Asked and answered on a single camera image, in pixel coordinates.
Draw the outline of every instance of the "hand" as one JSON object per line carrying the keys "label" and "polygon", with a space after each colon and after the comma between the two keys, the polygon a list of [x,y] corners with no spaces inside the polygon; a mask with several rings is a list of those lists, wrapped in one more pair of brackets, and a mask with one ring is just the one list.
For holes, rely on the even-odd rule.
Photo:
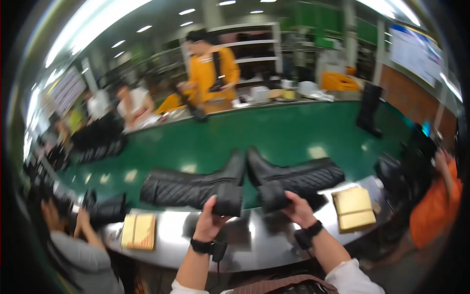
{"label": "hand", "polygon": [[228,83],[222,87],[220,87],[222,92],[227,92],[227,91],[232,91],[235,90],[235,84],[234,83]]}
{"label": "hand", "polygon": [[308,205],[307,200],[302,199],[297,194],[291,191],[285,191],[286,197],[292,201],[292,203],[282,210],[290,220],[298,224],[302,229],[308,229],[313,226],[317,219],[313,216],[313,210]]}
{"label": "hand", "polygon": [[450,160],[452,160],[452,158],[449,156],[449,153],[447,153],[447,151],[445,151],[444,149],[437,150],[436,155],[434,156],[436,170],[440,173],[445,171],[448,168],[447,165]]}
{"label": "hand", "polygon": [[73,232],[74,237],[78,237],[80,232],[90,226],[90,214],[86,211],[84,207],[80,207],[77,215],[77,225],[75,226],[75,231]]}
{"label": "hand", "polygon": [[189,82],[181,82],[181,83],[178,83],[176,87],[178,88],[179,91],[184,92],[184,91],[189,90],[190,86],[191,85]]}
{"label": "hand", "polygon": [[231,219],[231,216],[218,216],[212,214],[212,209],[217,202],[216,195],[210,197],[204,204],[203,211],[199,215],[196,224],[196,231],[193,239],[199,242],[212,242],[224,224]]}

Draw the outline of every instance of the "person in orange shirt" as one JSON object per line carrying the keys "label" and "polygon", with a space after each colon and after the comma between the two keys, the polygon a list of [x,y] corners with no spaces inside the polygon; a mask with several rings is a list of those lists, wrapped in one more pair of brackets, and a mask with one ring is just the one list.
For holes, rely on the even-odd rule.
{"label": "person in orange shirt", "polygon": [[439,177],[413,208],[408,232],[386,258],[377,262],[361,261],[364,268],[393,264],[408,252],[422,250],[437,237],[449,232],[460,206],[462,182],[457,178],[455,159],[449,156],[447,151],[438,150],[434,161]]}
{"label": "person in orange shirt", "polygon": [[[205,29],[191,31],[186,37],[189,49],[194,54],[189,61],[189,81],[178,84],[181,92],[195,90],[196,101],[204,103],[215,98],[235,99],[235,85],[240,80],[240,68],[230,48],[214,46],[209,41],[209,33]],[[217,77],[214,52],[218,52],[220,60],[220,76]],[[212,91],[218,80],[222,80],[220,91]]]}

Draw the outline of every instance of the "worker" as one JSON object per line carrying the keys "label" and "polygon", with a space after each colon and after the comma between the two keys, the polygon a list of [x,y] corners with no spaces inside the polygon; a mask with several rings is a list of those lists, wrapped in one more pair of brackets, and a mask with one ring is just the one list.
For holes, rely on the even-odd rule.
{"label": "worker", "polygon": [[369,270],[394,264],[405,254],[422,250],[439,236],[447,235],[460,206],[462,182],[457,178],[455,158],[452,158],[446,150],[439,149],[434,162],[439,175],[423,199],[413,208],[409,229],[398,246],[382,260],[376,262],[361,260],[361,267]]}
{"label": "worker", "polygon": [[111,108],[108,93],[104,89],[99,89],[93,94],[89,88],[86,88],[83,100],[86,102],[88,116],[90,117],[88,125],[92,121],[102,118]]}
{"label": "worker", "polygon": [[124,118],[127,127],[134,127],[153,113],[155,104],[147,89],[138,87],[131,90],[122,80],[115,87],[120,100],[117,111]]}
{"label": "worker", "polygon": [[[188,33],[186,42],[194,55],[189,61],[189,81],[180,83],[178,88],[181,92],[195,90],[192,97],[196,98],[196,103],[215,98],[235,99],[235,86],[240,80],[235,56],[230,48],[212,45],[209,38],[205,29]],[[219,77],[216,77],[214,52],[219,54]]]}
{"label": "worker", "polygon": [[73,236],[68,234],[68,202],[59,200],[51,187],[31,187],[28,212],[39,242],[68,293],[124,294],[105,246],[90,225],[90,215],[80,208]]}
{"label": "worker", "polygon": [[[279,285],[292,286],[293,284],[304,283],[307,280],[314,281],[317,285],[326,288],[324,293],[385,293],[384,290],[373,283],[359,269],[359,262],[351,259],[346,249],[328,233],[326,229],[317,223],[313,211],[305,199],[297,194],[286,191],[286,197],[292,202],[283,212],[302,229],[317,229],[311,238],[312,249],[310,253],[314,255],[321,267],[325,271],[325,281],[321,281],[310,275],[299,275],[286,279],[264,281],[250,284],[234,289],[233,293],[257,293],[264,294],[279,288]],[[209,268],[209,254],[200,253],[201,247],[207,242],[212,242],[219,230],[231,218],[230,216],[216,216],[212,214],[212,209],[216,204],[217,196],[212,196],[206,201],[203,211],[199,215],[196,229],[191,240],[188,252],[181,264],[176,279],[172,283],[172,294],[204,294]]]}

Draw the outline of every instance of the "black bag strap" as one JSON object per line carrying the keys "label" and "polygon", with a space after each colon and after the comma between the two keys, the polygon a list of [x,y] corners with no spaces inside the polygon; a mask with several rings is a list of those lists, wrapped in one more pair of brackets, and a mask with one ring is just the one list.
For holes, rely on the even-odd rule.
{"label": "black bag strap", "polygon": [[218,79],[221,76],[220,73],[220,55],[218,51],[212,53],[212,57],[214,59],[214,66],[215,66],[215,79]]}

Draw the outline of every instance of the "person in white shirt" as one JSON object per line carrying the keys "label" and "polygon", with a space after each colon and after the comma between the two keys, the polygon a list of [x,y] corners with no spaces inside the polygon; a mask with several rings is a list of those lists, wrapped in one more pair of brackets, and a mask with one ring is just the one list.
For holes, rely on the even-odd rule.
{"label": "person in white shirt", "polygon": [[86,102],[86,108],[88,109],[88,115],[90,116],[88,124],[94,120],[102,118],[110,111],[110,99],[108,93],[104,89],[99,89],[93,95],[90,89],[87,88],[85,90],[85,96],[83,97],[83,100]]}
{"label": "person in white shirt", "polygon": [[116,90],[121,101],[117,105],[117,111],[128,127],[133,127],[154,112],[155,104],[147,89],[138,87],[131,90],[125,82],[120,81],[116,84]]}
{"label": "person in white shirt", "polygon": [[[286,197],[292,203],[282,211],[302,229],[307,229],[313,226],[317,219],[313,215],[313,211],[305,199],[300,198],[297,194],[286,191]],[[216,216],[212,214],[212,208],[217,201],[217,196],[212,196],[204,204],[203,211],[199,216],[196,224],[196,230],[193,235],[193,240],[199,242],[212,242],[220,229],[231,218],[230,216]],[[357,259],[351,259],[346,249],[328,233],[326,229],[321,231],[312,238],[312,248],[309,249],[311,255],[314,255],[321,267],[325,271],[326,278],[323,285],[328,285],[329,293],[339,294],[352,294],[363,293],[384,294],[385,291],[377,284],[373,283],[368,276],[366,276],[359,269],[359,262]],[[209,268],[209,254],[198,253],[189,246],[188,253],[181,264],[176,279],[172,283],[171,294],[208,294],[204,291],[206,287],[207,274]],[[265,288],[251,284],[252,287],[244,288],[240,291],[226,290],[223,293],[238,293],[243,292],[249,294],[251,291],[256,293],[266,293],[263,291]]]}

